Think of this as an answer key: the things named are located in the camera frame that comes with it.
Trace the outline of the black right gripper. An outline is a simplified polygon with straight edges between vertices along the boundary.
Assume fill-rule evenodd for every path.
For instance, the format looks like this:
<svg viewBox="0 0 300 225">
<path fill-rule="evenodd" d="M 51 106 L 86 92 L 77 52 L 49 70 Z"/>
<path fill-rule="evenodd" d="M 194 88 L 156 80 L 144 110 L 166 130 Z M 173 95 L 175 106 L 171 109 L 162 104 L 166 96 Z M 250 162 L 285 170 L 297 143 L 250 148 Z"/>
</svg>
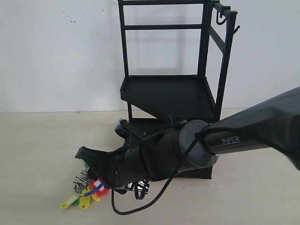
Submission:
<svg viewBox="0 0 300 225">
<path fill-rule="evenodd" d="M 110 188 L 121 189 L 150 177 L 149 156 L 152 153 L 152 138 L 142 140 L 133 135 L 125 138 L 123 145 L 106 152 L 82 146 L 75 158 L 83 160 L 88 166 L 88 175 L 101 179 Z"/>
</svg>

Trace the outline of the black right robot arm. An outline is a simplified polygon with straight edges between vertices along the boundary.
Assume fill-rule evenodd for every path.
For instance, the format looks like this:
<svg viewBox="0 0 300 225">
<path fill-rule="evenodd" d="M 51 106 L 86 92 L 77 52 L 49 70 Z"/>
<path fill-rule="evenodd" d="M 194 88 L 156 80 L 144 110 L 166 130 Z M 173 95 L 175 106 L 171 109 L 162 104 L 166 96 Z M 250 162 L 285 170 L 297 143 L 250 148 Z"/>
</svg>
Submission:
<svg viewBox="0 0 300 225">
<path fill-rule="evenodd" d="M 87 163 L 109 188 L 168 179 L 213 166 L 222 154 L 273 148 L 300 166 L 300 89 L 294 88 L 215 123 L 181 121 L 166 131 L 114 151 L 81 147 Z"/>
</svg>

